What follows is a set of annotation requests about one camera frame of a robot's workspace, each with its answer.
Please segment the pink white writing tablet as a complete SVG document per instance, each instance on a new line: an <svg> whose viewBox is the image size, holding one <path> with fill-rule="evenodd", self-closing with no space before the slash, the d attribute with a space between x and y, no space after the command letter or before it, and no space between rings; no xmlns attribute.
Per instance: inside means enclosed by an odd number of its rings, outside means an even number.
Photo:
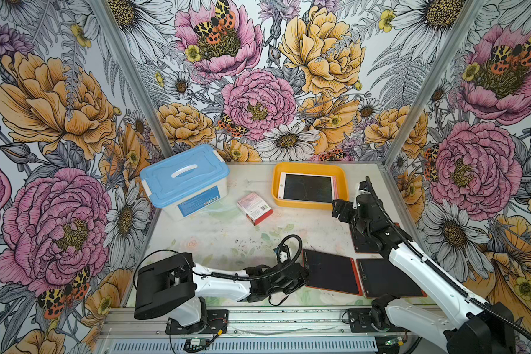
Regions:
<svg viewBox="0 0 531 354"><path fill-rule="evenodd" d="M281 173L277 197L281 200L331 204L338 199L338 190L333 176Z"/></svg>

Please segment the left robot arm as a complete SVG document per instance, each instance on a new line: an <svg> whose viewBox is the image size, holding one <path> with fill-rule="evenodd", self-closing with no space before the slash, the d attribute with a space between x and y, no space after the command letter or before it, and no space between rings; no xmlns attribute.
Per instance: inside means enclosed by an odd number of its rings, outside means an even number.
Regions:
<svg viewBox="0 0 531 354"><path fill-rule="evenodd" d="M203 324L209 297L262 302L274 294L294 293L307 285L308 278L308 270L296 258L273 267L218 271L195 263L190 253L178 253L137 270L134 318L168 315L182 327Z"/></svg>

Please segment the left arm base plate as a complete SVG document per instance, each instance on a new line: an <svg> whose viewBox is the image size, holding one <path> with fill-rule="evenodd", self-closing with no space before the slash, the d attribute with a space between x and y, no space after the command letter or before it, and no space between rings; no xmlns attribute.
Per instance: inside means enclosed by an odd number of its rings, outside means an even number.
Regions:
<svg viewBox="0 0 531 354"><path fill-rule="evenodd" d="M174 319L168 319L165 333L167 335L217 334L220 330L227 331L230 312L227 309L211 309L201 320L189 326L182 326Z"/></svg>

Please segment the red writing tablet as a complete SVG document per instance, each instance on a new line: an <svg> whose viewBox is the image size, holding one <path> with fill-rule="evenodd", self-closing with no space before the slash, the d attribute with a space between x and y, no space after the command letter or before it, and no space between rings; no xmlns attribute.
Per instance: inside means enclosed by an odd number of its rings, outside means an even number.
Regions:
<svg viewBox="0 0 531 354"><path fill-rule="evenodd" d="M350 223L350 232L356 253L389 254L389 250L396 248L402 242L398 233L384 222Z"/></svg>
<svg viewBox="0 0 531 354"><path fill-rule="evenodd" d="M302 257L303 265L309 273L307 287L363 295L354 259L310 249L304 249Z"/></svg>
<svg viewBox="0 0 531 354"><path fill-rule="evenodd" d="M426 297L422 289L391 262L374 258L358 259L356 262L366 297Z"/></svg>

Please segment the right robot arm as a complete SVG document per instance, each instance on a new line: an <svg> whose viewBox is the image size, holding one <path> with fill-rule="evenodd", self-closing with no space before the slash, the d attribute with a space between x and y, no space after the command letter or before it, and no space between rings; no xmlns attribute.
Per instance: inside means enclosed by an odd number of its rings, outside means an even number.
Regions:
<svg viewBox="0 0 531 354"><path fill-rule="evenodd" d="M398 295L385 294L372 302L374 328L401 327L447 353L516 351L513 314L502 304L490 305L428 258L392 221L369 180L359 183L354 201L334 200L332 215L373 241L382 258L408 276L442 311L437 315Z"/></svg>

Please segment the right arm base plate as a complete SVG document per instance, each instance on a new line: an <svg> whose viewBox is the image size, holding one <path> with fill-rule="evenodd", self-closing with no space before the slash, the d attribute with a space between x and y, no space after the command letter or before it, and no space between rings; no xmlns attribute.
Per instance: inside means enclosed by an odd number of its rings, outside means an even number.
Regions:
<svg viewBox="0 0 531 354"><path fill-rule="evenodd" d="M349 308L341 317L341 321L349 326L352 333L406 333L402 327L383 325L376 327L373 324L369 308Z"/></svg>

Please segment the yellow storage tray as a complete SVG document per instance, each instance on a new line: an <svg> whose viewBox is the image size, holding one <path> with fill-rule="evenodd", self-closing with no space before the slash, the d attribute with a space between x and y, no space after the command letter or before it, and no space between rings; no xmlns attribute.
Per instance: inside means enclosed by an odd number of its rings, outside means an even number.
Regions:
<svg viewBox="0 0 531 354"><path fill-rule="evenodd" d="M275 166L271 194L281 207L332 209L348 199L345 171L336 165L282 162Z"/></svg>

